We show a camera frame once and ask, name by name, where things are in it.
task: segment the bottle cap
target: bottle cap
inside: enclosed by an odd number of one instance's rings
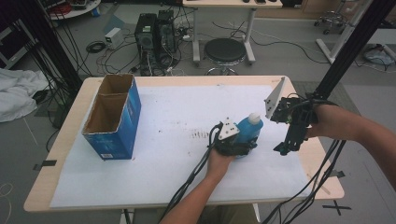
[[[260,113],[251,113],[248,118],[247,118],[248,122],[256,125],[260,122],[261,118],[260,118]]]

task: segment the chair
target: chair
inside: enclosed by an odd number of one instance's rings
[[[315,21],[314,25],[319,26],[320,22],[326,24],[328,27],[323,31],[324,35],[330,33],[330,30],[334,27],[339,28],[342,33],[344,31],[345,26],[347,25],[347,18],[342,14],[342,10],[346,2],[357,2],[359,0],[341,0],[335,11],[327,11],[321,16],[317,21]]]
[[[207,76],[214,70],[219,70],[221,75],[228,76],[231,73],[238,75],[228,66],[244,61],[247,52],[242,42],[231,38],[217,38],[206,43],[204,54],[212,63],[219,66],[209,69],[206,72]]]

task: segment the forearm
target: forearm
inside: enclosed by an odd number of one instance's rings
[[[396,190],[396,135],[368,119],[361,120],[356,141],[362,144],[378,163]]]
[[[161,221],[165,223],[197,223],[204,207],[219,180],[204,178],[180,203],[175,206]]]

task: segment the cardboard box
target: cardboard box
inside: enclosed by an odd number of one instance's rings
[[[141,103],[133,75],[106,75],[82,135],[103,160],[132,158]]]

